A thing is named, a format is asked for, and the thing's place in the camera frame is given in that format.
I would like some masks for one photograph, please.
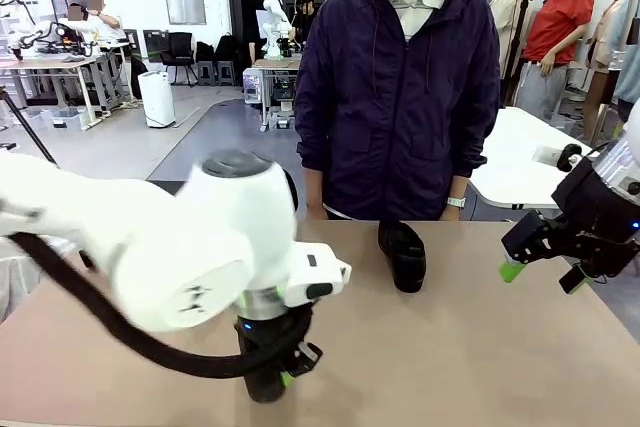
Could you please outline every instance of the black shoe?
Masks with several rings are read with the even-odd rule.
[[[420,291],[427,273],[424,243],[407,224],[382,221],[378,226],[378,245],[389,259],[393,283],[401,292]]]

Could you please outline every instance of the hooded jacket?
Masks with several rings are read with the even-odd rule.
[[[388,0],[326,0],[296,84],[302,165],[360,220],[437,220],[454,175],[484,164],[500,98],[485,0],[445,0],[405,41]]]

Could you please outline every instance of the hand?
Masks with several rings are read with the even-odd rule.
[[[440,217],[440,220],[444,222],[459,222],[460,221],[460,209],[453,205],[447,205]]]
[[[322,202],[319,204],[307,204],[307,218],[314,220],[329,220],[327,211],[324,209]]]
[[[540,73],[542,74],[543,77],[548,76],[549,74],[551,74],[551,71],[553,70],[553,66],[556,63],[556,54],[553,52],[549,52],[547,55],[545,55],[542,60],[540,61]]]

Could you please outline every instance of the black cable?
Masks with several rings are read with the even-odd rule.
[[[35,20],[33,20],[33,17],[31,17],[31,12],[29,12],[29,7],[27,7],[27,4],[24,0],[10,0],[8,2],[5,2],[5,0],[0,0],[0,7],[5,7],[7,5],[11,5],[13,3],[16,3],[18,5],[21,5],[22,7],[24,7],[24,10],[27,11],[27,15],[29,16],[29,20],[31,21],[31,23],[33,25],[36,25]]]
[[[307,304],[290,309],[291,329],[277,341],[243,355],[210,357],[178,350],[163,344],[131,325],[104,295],[37,235],[18,232],[9,236],[64,290],[93,314],[107,331],[131,350],[151,362],[195,377],[230,379],[243,377],[264,366],[277,363],[297,350],[311,327],[312,309]]]
[[[473,220],[473,216],[476,213],[476,207],[478,206],[478,194],[476,194],[476,201],[473,204],[473,211],[471,211],[471,217],[469,218],[469,222]]]
[[[604,144],[600,144],[599,146],[595,147],[591,152],[589,152],[587,155],[585,155],[585,157],[589,157],[591,154],[593,154],[594,152],[600,152],[602,149],[604,149],[607,145],[609,145],[610,142],[605,142]]]

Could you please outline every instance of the black chair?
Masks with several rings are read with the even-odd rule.
[[[193,87],[193,85],[191,85],[189,71],[191,71],[194,79],[196,79],[195,82],[198,82],[198,76],[191,67],[195,64],[195,61],[193,60],[193,50],[191,49],[192,36],[193,34],[189,32],[169,32],[169,50],[160,52],[162,65],[167,67],[165,70],[169,71],[169,67],[176,68],[172,85],[176,85],[176,81],[178,80],[178,67],[181,66],[184,67],[184,71],[187,74],[187,83],[189,84],[189,87]]]

